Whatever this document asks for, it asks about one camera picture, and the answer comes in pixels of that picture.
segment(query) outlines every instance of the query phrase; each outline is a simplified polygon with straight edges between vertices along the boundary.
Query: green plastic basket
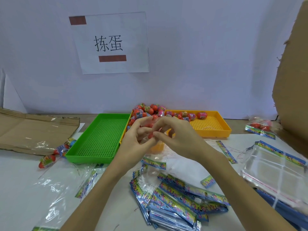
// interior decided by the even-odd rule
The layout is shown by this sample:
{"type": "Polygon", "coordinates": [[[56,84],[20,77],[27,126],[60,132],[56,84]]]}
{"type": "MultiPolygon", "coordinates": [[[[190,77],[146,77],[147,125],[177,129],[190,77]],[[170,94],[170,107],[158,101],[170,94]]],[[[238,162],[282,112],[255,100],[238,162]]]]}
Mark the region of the green plastic basket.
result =
{"type": "Polygon", "coordinates": [[[120,144],[130,114],[101,113],[67,152],[72,163],[110,163],[120,144]]]}

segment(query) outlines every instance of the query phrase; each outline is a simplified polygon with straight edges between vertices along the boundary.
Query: orange plastic container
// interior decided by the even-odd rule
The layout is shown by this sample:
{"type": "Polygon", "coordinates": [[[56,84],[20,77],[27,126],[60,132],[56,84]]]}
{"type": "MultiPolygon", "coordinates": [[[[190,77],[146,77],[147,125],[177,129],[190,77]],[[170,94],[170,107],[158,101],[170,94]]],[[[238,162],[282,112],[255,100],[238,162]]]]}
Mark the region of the orange plastic container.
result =
{"type": "MultiPolygon", "coordinates": [[[[123,139],[123,137],[124,137],[124,135],[125,135],[125,133],[126,133],[126,131],[127,131],[127,126],[128,126],[128,124],[129,124],[129,121],[128,121],[128,123],[127,123],[127,125],[126,125],[126,127],[125,127],[125,130],[124,130],[124,132],[123,132],[123,134],[122,134],[122,137],[121,137],[121,139],[120,139],[120,144],[122,143],[122,139],[123,139]]],[[[152,147],[151,148],[151,151],[152,152],[159,152],[159,151],[163,151],[164,150],[164,143],[163,142],[159,142],[158,144],[156,144],[154,147],[152,147]]]]}
{"type": "Polygon", "coordinates": [[[199,112],[206,112],[208,114],[206,119],[198,119],[191,121],[191,126],[202,137],[229,137],[231,128],[220,116],[217,111],[202,111],[202,110],[166,110],[175,113],[186,111],[187,113],[194,113],[197,116],[199,112]]]}

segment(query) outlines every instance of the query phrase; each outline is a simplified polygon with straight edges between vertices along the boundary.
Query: person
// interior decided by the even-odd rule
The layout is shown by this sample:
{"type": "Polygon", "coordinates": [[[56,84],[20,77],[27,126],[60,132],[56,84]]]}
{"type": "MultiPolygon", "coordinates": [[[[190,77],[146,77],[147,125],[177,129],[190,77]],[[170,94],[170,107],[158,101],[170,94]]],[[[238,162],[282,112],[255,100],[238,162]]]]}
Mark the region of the person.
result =
{"type": "Polygon", "coordinates": [[[144,117],[134,122],[113,161],[60,231],[94,230],[114,186],[158,140],[177,154],[195,160],[206,168],[246,230],[295,230],[236,173],[222,153],[208,145],[195,132],[188,121],[162,117],[153,128],[141,127],[151,120],[152,117],[144,117]],[[139,143],[152,132],[155,137],[146,143],[139,143]]]}

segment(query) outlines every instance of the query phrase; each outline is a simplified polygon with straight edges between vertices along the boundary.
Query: cardboard box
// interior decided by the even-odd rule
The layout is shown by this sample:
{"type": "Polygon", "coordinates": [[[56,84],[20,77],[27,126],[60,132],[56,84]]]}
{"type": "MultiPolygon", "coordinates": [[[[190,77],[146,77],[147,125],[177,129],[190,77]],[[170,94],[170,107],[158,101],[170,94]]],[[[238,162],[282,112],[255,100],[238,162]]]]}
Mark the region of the cardboard box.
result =
{"type": "Polygon", "coordinates": [[[0,108],[0,149],[50,155],[79,127],[79,118],[24,114],[0,108]]]}
{"type": "Polygon", "coordinates": [[[273,99],[283,126],[275,133],[308,158],[308,0],[304,0],[277,70],[273,99]]]}

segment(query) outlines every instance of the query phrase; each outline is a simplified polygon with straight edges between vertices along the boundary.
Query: forearm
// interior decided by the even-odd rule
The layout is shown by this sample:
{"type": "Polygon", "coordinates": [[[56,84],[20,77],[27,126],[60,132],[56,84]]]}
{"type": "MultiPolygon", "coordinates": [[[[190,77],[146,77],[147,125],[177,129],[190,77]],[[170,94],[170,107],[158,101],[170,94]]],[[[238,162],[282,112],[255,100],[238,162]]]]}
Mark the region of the forearm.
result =
{"type": "Polygon", "coordinates": [[[246,230],[294,230],[236,173],[223,154],[211,147],[202,155],[200,163],[216,180],[246,230]],[[215,160],[207,159],[209,155],[215,160]]]}
{"type": "Polygon", "coordinates": [[[110,164],[94,188],[61,227],[60,231],[92,231],[122,173],[110,164]]]}

